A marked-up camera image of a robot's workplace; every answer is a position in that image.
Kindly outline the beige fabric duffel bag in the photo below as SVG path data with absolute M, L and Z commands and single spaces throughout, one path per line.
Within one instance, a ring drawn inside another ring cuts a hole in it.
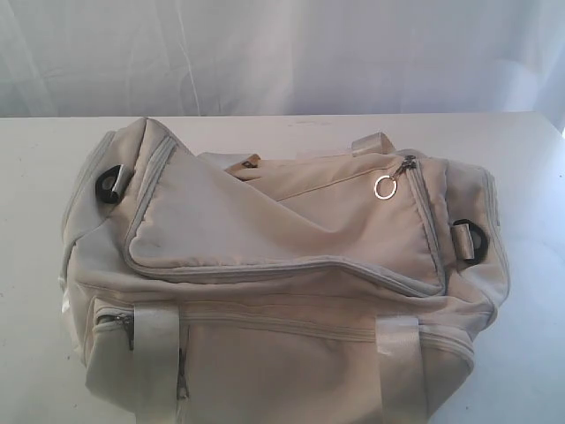
M 65 210 L 62 315 L 139 423 L 425 423 L 509 292 L 492 175 L 397 150 L 193 154 L 107 132 Z

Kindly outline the white backdrop curtain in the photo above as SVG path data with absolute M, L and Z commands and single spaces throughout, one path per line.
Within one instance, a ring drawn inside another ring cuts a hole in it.
M 5 117 L 535 110 L 561 1 L 4 1 Z

